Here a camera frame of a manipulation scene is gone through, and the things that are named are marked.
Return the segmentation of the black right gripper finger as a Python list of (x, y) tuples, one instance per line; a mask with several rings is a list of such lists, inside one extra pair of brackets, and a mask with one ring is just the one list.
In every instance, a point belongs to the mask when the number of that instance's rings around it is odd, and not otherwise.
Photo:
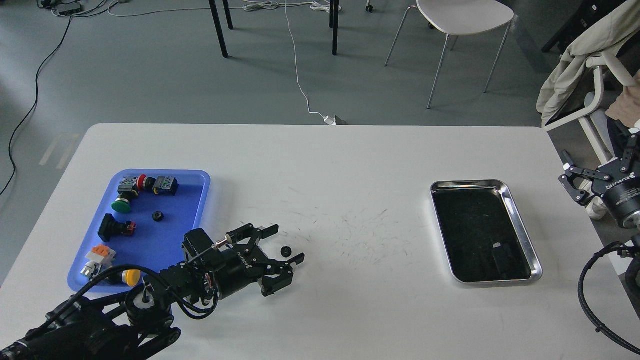
[(578, 205), (585, 207), (593, 198), (594, 194), (589, 190), (580, 189), (578, 179), (581, 179), (581, 185), (585, 183), (593, 183), (595, 180), (610, 182), (613, 176), (596, 170), (589, 170), (575, 166), (574, 160), (571, 158), (567, 150), (562, 150), (560, 159), (563, 163), (564, 173), (558, 177), (558, 181), (569, 194), (572, 201)]
[(624, 129), (619, 127), (620, 133), (627, 135), (627, 141), (624, 146), (624, 150), (621, 150), (620, 156), (618, 156), (618, 164), (620, 173), (630, 173), (633, 170), (633, 164), (638, 157), (639, 152), (639, 128), (632, 127), (630, 129)]

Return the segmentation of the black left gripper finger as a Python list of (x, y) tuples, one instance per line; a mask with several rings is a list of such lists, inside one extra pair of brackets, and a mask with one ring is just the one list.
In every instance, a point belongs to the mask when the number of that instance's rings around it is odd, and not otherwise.
[(278, 232), (278, 224), (266, 228), (254, 227), (253, 224), (245, 224), (242, 227), (227, 232), (226, 235), (224, 235), (224, 239), (228, 245), (235, 245), (243, 240), (249, 239), (247, 244), (243, 244), (241, 248), (243, 249), (243, 253), (251, 253), (262, 239), (267, 239)]
[(261, 269), (262, 276), (257, 283), (264, 297), (272, 296), (276, 292), (288, 287), (293, 282), (294, 268), (302, 264), (306, 259), (304, 252), (291, 257), (288, 260), (264, 259), (257, 261), (257, 268)]

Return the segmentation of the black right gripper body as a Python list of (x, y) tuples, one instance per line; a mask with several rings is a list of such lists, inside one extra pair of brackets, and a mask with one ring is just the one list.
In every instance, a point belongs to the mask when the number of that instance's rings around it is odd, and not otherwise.
[(620, 228), (632, 229), (639, 225), (640, 177), (639, 166), (633, 165), (628, 173), (620, 165), (601, 165), (597, 173), (608, 179), (596, 178), (592, 192), (600, 198)]

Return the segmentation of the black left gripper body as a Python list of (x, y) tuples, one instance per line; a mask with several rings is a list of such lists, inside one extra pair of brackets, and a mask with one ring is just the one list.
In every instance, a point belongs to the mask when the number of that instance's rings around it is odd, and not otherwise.
[(210, 249), (202, 255), (202, 266), (222, 301), (266, 275), (268, 256), (261, 248)]

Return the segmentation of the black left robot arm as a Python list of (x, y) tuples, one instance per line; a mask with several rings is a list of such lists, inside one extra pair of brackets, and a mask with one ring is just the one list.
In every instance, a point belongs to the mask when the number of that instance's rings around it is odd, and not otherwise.
[[(221, 300), (259, 285), (271, 296), (293, 282), (304, 253), (269, 258), (259, 242), (276, 235), (278, 225), (251, 223), (214, 242), (202, 228), (185, 233), (185, 260), (155, 272), (138, 265), (119, 265), (90, 280), (68, 300), (46, 314), (46, 321), (2, 349), (3, 360), (146, 360), (174, 344), (182, 331), (173, 326), (172, 306), (190, 319), (211, 316)], [(141, 271), (141, 284), (130, 291), (91, 300), (86, 293), (121, 271)]]

